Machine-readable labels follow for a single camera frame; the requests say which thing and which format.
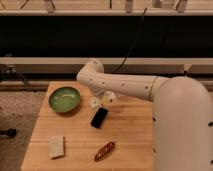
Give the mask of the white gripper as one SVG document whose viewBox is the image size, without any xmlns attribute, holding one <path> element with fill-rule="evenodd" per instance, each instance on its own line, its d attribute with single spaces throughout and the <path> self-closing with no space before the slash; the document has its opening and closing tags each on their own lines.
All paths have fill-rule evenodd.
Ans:
<svg viewBox="0 0 213 171">
<path fill-rule="evenodd" d="M 98 109 L 116 100 L 116 95 L 112 91 L 104 92 L 100 97 L 93 97 L 89 100 L 92 109 Z"/>
</svg>

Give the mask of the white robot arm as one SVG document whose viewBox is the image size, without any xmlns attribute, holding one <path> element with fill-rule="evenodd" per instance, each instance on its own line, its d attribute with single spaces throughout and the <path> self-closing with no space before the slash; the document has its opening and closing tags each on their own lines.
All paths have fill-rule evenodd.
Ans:
<svg viewBox="0 0 213 171">
<path fill-rule="evenodd" d="M 89 60 L 77 80 L 94 96 L 112 91 L 153 103 L 154 171 L 213 171 L 213 100 L 199 81 L 107 74 Z"/>
</svg>

